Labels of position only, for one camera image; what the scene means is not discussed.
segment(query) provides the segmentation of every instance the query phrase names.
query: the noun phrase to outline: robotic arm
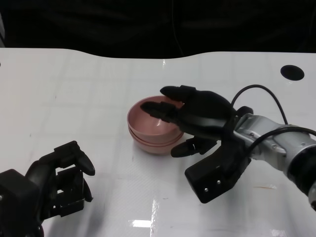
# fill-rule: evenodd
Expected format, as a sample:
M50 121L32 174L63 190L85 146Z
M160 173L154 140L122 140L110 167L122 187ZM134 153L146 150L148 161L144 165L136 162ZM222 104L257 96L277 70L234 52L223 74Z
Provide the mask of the robotic arm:
M188 86L167 86L165 96L184 103L175 106L161 102L145 102L141 108L153 117L172 122L194 138L174 147L173 157L205 154L221 140L221 146L210 156L189 167L185 175L201 202L207 203L231 189L245 171L250 157L268 162L282 171L308 196L316 210L316 132L253 114L248 107L239 110L233 103L210 91Z
M56 174L57 168L64 170ZM0 237L44 237L45 219L82 210L93 199L83 173L95 170L76 141L35 161L25 176L0 173Z

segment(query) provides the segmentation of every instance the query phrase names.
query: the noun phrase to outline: black cable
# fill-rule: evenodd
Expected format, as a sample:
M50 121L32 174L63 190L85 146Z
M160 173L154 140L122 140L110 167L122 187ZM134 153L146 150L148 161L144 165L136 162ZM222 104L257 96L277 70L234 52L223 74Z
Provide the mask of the black cable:
M176 41L176 44L179 48L181 56L184 57L184 53L182 51L181 45L180 45L178 38L177 38L177 35L176 35L173 12L174 12L174 0L171 0L171 25L172 25L173 36L174 36L174 40Z
M251 145L250 147L246 150L245 152L245 157L249 157L251 155L252 150L259 144L261 143L263 140L267 139L268 137L274 136L274 135L279 135L281 133L286 133L286 132L305 132L311 135L316 136L316 131L308 129L308 128L304 128L304 127L282 127L282 128L278 128L276 130L272 130L270 132L267 132L266 134L263 134L261 137L259 137L258 139L256 139Z
M238 98L244 91L246 91L246 90L248 90L248 89L251 89L251 88L261 88L261 89L264 89L266 92L268 92L268 93L274 98L274 100L275 100L275 102L276 102L278 108L280 109L280 112L281 112L281 114L282 114L284 123L285 123L285 124L288 124L288 123L287 123L286 116L285 116L285 113L284 113L284 111L283 111L283 108L282 108L280 102L278 101L277 97L273 94L272 91L270 91L268 88L266 88L266 87L263 86L263 85L249 85L249 86L246 86L245 88L241 89L241 90L235 95L235 97L233 98L233 100L232 100L232 106L234 106L234 104L235 104L237 98Z

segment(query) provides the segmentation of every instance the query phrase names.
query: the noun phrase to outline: white table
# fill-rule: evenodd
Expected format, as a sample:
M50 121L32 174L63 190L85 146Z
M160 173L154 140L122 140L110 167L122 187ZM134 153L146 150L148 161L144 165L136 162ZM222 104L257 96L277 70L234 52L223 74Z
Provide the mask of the white table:
M316 129L316 55L214 52L182 59L102 58L64 49L0 49L0 172L25 174L53 148L76 140L96 176L83 211L43 224L47 237L311 237L316 213L281 172L253 161L235 187L201 204L185 176L202 159L155 157L133 144L126 114L165 85L212 90L228 100L262 84L279 98L289 123ZM282 77L284 65L301 81ZM263 90L236 108L282 122Z

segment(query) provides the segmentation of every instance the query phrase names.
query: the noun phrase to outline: bowl rim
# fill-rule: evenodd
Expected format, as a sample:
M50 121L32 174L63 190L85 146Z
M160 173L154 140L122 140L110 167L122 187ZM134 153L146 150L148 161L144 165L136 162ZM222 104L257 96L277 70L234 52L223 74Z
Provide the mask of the bowl rim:
M139 103L143 102L144 100L148 100L148 99L154 98L154 97L168 98L168 97L165 96L165 95L154 95L154 96L146 97L146 98L144 98L144 99L142 99L142 100L136 102L136 103L129 109L129 111L128 111L128 113L127 113L127 125L128 125L128 128L130 128L131 130L137 131L137 130L136 130L135 128L133 128L133 127L131 126L131 124L129 123L128 117L129 117L129 114L130 114L131 110L132 110L136 105L138 105ZM139 131L137 131L137 133L139 133L139 134L141 134L141 135L145 135L145 136L153 136L153 137L154 137L154 136L162 136L162 135L166 135L166 134L169 134L169 133L173 133L174 131L176 131L176 130L178 130L178 129L179 129L178 126L175 125L175 127L174 127L172 130L170 130L169 132L167 132L167 133L148 134L148 133L139 132Z
M172 140L171 142L162 143L162 144L154 144L154 143L148 143L148 142L143 141L142 139L140 139L139 137L137 137L137 136L133 133L133 131L132 131L130 128L128 128L128 131L129 131L129 133L130 133L130 135L132 136L133 139L135 139L137 142L139 142L139 143L141 143L141 144L143 144L143 145L145 145L145 146L148 146L148 147L167 147L167 146L170 146L170 145L176 143L177 141L179 141L180 138L181 138L181 137L183 136L183 134L184 134L184 132L181 132L181 133L179 134L179 136L177 136L177 137L176 137L174 140Z

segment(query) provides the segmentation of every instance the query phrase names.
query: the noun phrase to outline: stacked bowls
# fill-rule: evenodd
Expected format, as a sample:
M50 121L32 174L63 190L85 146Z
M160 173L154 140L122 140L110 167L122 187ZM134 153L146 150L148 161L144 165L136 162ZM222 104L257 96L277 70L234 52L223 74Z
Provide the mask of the stacked bowls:
M167 102L180 108L181 102L165 96L153 96L137 102L128 112L128 130L135 144L142 150L153 154L167 154L182 137L183 132L173 123L151 117L140 106L144 102Z

